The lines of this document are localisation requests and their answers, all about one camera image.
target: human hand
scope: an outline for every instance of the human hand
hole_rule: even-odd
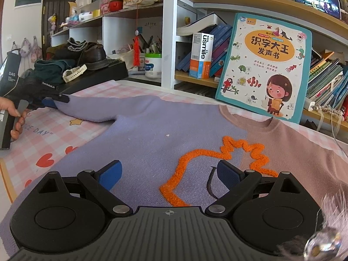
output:
[[[20,117],[15,125],[15,129],[11,130],[11,137],[13,140],[17,140],[20,134],[23,132],[23,125],[25,124],[25,117],[27,116],[27,111],[24,111],[21,115],[15,108],[14,103],[7,98],[0,97],[0,110],[7,110],[11,116]]]

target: red tassel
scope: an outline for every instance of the red tassel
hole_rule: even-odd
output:
[[[139,50],[139,38],[138,36],[135,36],[134,41],[134,61],[133,66],[138,67],[140,66],[140,50]]]

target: girl's brown hair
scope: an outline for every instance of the girl's brown hair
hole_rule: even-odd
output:
[[[291,85],[290,80],[286,76],[281,75],[281,74],[272,75],[267,82],[267,86],[270,83],[282,87],[285,90],[285,92],[287,92],[289,94],[288,96],[284,96],[282,98],[282,100],[284,102],[288,102],[290,100],[291,95],[292,95],[292,85]]]

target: red heart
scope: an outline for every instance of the red heart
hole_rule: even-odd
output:
[[[52,157],[52,153],[47,153],[43,155],[39,161],[36,162],[36,165],[40,168],[47,168],[54,164],[54,160],[49,160]]]
[[[31,182],[32,182],[31,179],[27,180],[27,182],[25,183],[24,187],[27,187]]]
[[[77,147],[73,148],[72,146],[68,146],[65,150],[66,154],[69,154],[71,151],[74,151]]]

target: pink checkered tablecloth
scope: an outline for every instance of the pink checkered tablecloth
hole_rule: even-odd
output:
[[[170,90],[163,92],[164,89],[151,85],[142,84],[137,87],[132,82],[109,81],[86,90],[76,93],[77,96],[96,96],[96,97],[133,97],[139,95],[156,95],[167,101],[188,102],[196,104],[217,104],[207,98],[193,96],[189,93],[171,93]],[[243,117],[248,117],[257,121],[265,120],[267,117],[261,116],[236,107],[229,107],[232,113],[238,113]],[[20,140],[11,144],[11,150],[5,152],[0,158],[1,177],[4,182],[6,193],[10,202],[38,176],[46,173],[54,163],[58,162],[74,148],[78,148],[95,138],[105,131],[110,122],[93,123],[81,121],[62,114],[58,110],[44,108],[29,113],[23,134]],[[337,146],[333,138],[324,134],[312,131],[297,124],[285,122],[306,138],[318,145],[333,150],[344,160],[346,156]]]

